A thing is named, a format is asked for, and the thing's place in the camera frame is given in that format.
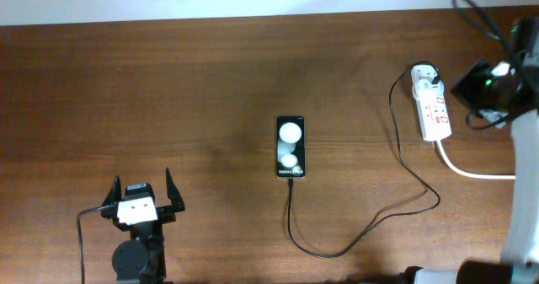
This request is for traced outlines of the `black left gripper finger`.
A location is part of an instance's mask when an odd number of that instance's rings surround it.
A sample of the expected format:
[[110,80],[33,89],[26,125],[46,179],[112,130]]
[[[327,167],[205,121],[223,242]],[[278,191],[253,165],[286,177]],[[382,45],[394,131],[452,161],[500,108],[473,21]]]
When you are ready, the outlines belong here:
[[169,168],[165,169],[167,198],[171,201],[171,206],[175,212],[183,212],[185,204],[177,186],[173,182]]
[[109,193],[104,198],[102,206],[113,206],[121,200],[122,200],[121,181],[120,181],[120,176],[116,175],[113,180],[112,186],[109,190]]

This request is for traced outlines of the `black samsung galaxy phone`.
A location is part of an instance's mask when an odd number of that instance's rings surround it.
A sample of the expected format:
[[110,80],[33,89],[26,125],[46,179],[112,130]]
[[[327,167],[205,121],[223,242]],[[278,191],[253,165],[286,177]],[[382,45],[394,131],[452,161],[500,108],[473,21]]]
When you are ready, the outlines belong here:
[[307,174],[304,118],[278,116],[276,119],[276,175],[303,178]]

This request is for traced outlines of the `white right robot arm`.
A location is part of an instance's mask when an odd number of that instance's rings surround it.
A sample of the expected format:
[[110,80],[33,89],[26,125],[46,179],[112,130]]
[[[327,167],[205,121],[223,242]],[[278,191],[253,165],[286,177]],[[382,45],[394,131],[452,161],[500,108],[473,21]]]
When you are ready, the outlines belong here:
[[507,59],[477,62],[452,88],[472,114],[500,113],[492,126],[511,125],[515,150],[510,229],[498,263],[467,260],[456,271],[409,267],[406,283],[538,283],[538,19],[518,20]]

